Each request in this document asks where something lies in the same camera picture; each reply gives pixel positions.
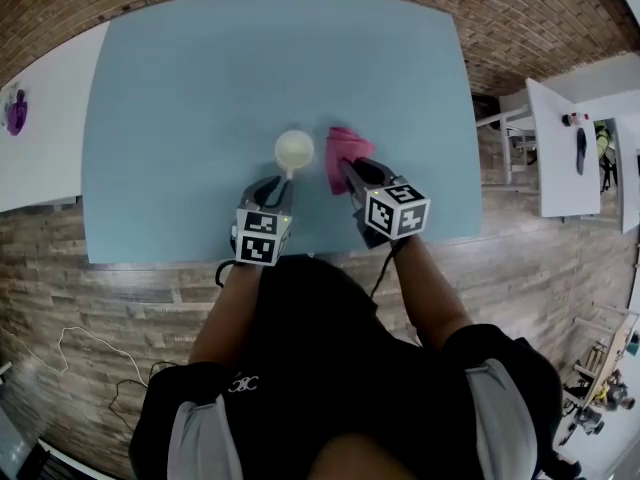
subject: white cable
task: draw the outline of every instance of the white cable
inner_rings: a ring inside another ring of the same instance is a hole
[[[6,332],[9,336],[14,337],[16,340],[18,340],[18,342],[27,349],[27,351],[33,356],[35,357],[38,361],[40,361],[44,366],[46,366],[47,368],[49,368],[50,370],[53,370],[54,372],[56,372],[59,375],[62,375],[64,372],[66,372],[69,369],[69,363],[67,362],[67,358],[64,355],[64,352],[62,351],[62,340],[64,339],[64,333],[67,331],[73,331],[74,329],[79,329],[81,331],[83,331],[84,333],[86,333],[89,337],[93,338],[94,340],[100,341],[102,343],[104,343],[107,347],[109,347],[111,350],[114,350],[115,352],[118,352],[118,354],[122,354],[127,356],[129,359],[131,359],[131,362],[133,363],[134,368],[136,369],[136,373],[138,374],[138,379],[140,379],[140,383],[143,384],[145,387],[149,387],[147,385],[147,383],[142,380],[142,375],[140,375],[140,369],[138,368],[138,364],[136,363],[136,360],[133,358],[133,356],[131,354],[129,354],[129,352],[125,352],[124,350],[120,350],[117,349],[113,346],[111,346],[109,343],[107,343],[105,340],[103,340],[102,338],[98,338],[96,336],[94,336],[93,334],[91,334],[89,331],[87,331],[84,327],[79,327],[79,326],[75,326],[75,327],[65,327],[64,329],[62,329],[62,334],[60,334],[60,339],[58,340],[58,350],[60,351],[60,355],[62,356],[62,360],[64,361],[64,368],[62,370],[58,370],[57,368],[54,368],[53,366],[49,366],[47,363],[45,363],[42,359],[40,359],[37,355],[35,355],[32,350],[27,347],[27,345],[25,344],[24,341],[22,341],[20,338],[18,338],[15,334],[7,331],[4,327],[2,327],[0,325],[0,329],[2,329],[4,332]]]

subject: black shirt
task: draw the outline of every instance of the black shirt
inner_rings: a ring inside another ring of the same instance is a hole
[[[219,394],[246,479],[306,478],[324,444],[346,432],[372,437],[418,478],[482,478],[464,370],[488,358],[503,363],[527,402],[541,456],[551,452],[561,388],[542,356],[490,325],[459,330],[436,354],[393,338],[375,309],[323,262],[281,260],[265,271],[237,372],[200,363],[151,380],[130,448],[139,480],[166,478],[180,404]],[[540,396],[546,388],[551,397]]]

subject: floor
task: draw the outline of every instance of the floor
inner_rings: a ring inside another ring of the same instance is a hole
[[[165,1],[0,0],[0,86],[85,30]],[[510,94],[527,77],[541,80],[640,49],[624,0],[407,1],[453,16],[477,94]]]
[[[480,146],[483,180],[496,181],[499,136],[481,130]],[[535,184],[535,171],[518,176]],[[615,193],[607,198],[610,207]],[[572,318],[591,312],[594,300],[628,303],[637,234],[543,220],[535,195],[485,192],[483,202],[480,237],[430,248],[476,322],[525,336],[562,370],[586,346]],[[0,247],[0,326],[56,369],[65,366],[56,349],[61,329],[76,325],[132,354],[145,379],[157,361],[183,363],[218,294],[213,264],[89,265],[81,205],[0,215]],[[386,254],[358,251],[331,260],[370,289]],[[376,301],[385,326],[411,339],[393,269]],[[136,378],[131,362],[81,331],[69,331],[62,348],[69,369],[61,375],[0,331],[0,362],[14,362],[0,391],[2,407],[25,436],[43,436],[92,467],[132,478],[130,432],[107,410],[114,384]],[[125,384],[121,392],[116,410],[134,426],[144,390]]]

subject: logo on shirt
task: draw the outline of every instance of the logo on shirt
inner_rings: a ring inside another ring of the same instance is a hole
[[[258,376],[242,377],[231,383],[229,393],[242,393],[243,391],[254,391],[258,387]]]

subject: white cup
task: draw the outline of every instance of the white cup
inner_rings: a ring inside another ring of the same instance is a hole
[[[293,178],[293,171],[309,165],[313,159],[313,140],[305,132],[289,130],[276,141],[276,161]]]

